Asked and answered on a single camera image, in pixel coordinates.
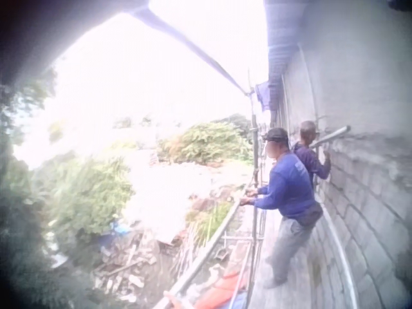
sky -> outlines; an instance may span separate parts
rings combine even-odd
[[[152,0],[151,9],[214,57],[244,88],[268,77],[263,0]],[[104,138],[120,117],[151,113],[184,125],[233,113],[250,102],[230,82],[171,37],[119,14],[85,33],[55,63],[56,96],[32,120],[23,160],[46,159],[47,127],[65,119],[73,143]]]

man's foot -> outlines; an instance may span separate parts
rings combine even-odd
[[[274,279],[268,279],[263,283],[263,288],[269,290],[271,288],[277,288],[278,286],[283,285],[288,281],[288,278],[282,279],[282,280],[274,280]]]

cement wall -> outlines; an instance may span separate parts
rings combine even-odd
[[[353,284],[359,308],[403,308],[412,286],[412,15],[383,0],[319,0],[300,42],[284,76],[284,126],[295,137],[316,117],[320,131],[352,127],[325,146],[332,173],[317,192],[333,224],[323,218],[309,244],[312,307],[350,308]]]

black cap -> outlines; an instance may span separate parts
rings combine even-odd
[[[263,140],[266,140],[267,142],[288,142],[289,136],[285,129],[274,127],[263,136]]]

red object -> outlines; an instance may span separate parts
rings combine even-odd
[[[239,272],[217,280],[210,290],[204,293],[194,305],[195,309],[216,309],[232,299]],[[247,274],[243,275],[240,290],[247,284]]]

